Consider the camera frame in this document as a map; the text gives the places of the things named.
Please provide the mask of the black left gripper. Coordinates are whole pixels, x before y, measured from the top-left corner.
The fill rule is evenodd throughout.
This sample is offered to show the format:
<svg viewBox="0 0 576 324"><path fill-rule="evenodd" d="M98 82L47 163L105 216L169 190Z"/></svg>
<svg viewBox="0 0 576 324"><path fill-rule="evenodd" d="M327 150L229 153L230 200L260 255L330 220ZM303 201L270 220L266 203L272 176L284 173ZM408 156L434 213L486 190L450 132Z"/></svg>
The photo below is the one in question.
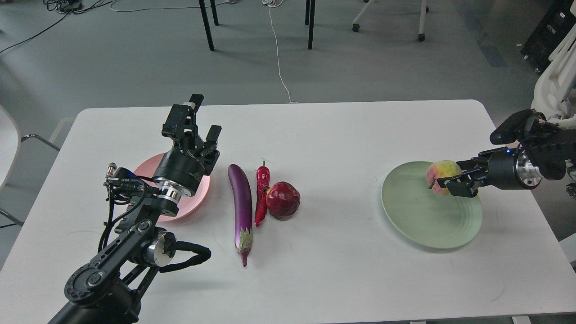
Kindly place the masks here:
<svg viewBox="0 0 576 324"><path fill-rule="evenodd" d="M153 182L158 186L163 182L172 183L183 195L196 194L203 178L212 174L220 157L217 142L222 127L219 125L210 127L199 152L184 150L197 149L198 141L202 141L196 124L196 113L203 100L202 94L192 94L185 104L172 105L161 129L161 135L171 138L175 147L162 157L153 174Z"/></svg>

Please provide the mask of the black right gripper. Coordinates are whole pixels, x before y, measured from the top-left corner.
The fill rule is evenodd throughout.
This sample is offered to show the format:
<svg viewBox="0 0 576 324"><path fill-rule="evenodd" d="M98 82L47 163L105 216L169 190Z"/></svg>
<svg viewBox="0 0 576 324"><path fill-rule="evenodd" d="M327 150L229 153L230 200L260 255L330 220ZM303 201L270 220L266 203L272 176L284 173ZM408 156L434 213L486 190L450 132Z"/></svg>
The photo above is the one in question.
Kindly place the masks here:
<svg viewBox="0 0 576 324"><path fill-rule="evenodd" d="M457 161L462 174L439 178L437 183L452 196L473 198L483 186L498 189L535 189L542 180L539 168L529 160L524 148L502 147L485 150L467 160Z"/></svg>

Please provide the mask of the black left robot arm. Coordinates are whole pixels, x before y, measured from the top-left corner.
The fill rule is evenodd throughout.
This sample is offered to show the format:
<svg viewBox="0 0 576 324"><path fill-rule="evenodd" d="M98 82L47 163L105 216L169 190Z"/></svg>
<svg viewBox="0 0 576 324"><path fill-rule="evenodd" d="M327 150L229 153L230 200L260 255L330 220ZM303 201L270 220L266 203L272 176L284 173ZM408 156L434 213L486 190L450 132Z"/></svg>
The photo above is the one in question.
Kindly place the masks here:
<svg viewBox="0 0 576 324"><path fill-rule="evenodd" d="M64 286L67 304L52 324L133 324L141 300L158 273L199 265L211 257L207 247L182 242L157 226L160 216L175 217L182 197L194 196L211 174L220 153L221 127L199 136L196 115L203 95L171 107L162 135L173 147L161 158L151 178L109 166L104 183L109 215L97 255L79 267Z"/></svg>

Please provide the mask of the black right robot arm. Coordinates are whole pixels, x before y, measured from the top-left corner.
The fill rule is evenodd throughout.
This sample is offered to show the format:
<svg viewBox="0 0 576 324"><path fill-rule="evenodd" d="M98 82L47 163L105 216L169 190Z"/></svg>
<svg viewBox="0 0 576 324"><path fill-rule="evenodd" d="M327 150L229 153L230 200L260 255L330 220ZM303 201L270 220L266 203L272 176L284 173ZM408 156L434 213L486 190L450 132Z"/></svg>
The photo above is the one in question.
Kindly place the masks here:
<svg viewBox="0 0 576 324"><path fill-rule="evenodd" d="M542 179L575 180L575 131L546 121L541 112L513 113L490 135L495 149L458 161L459 174L434 175L430 188L473 198L478 189L535 189Z"/></svg>

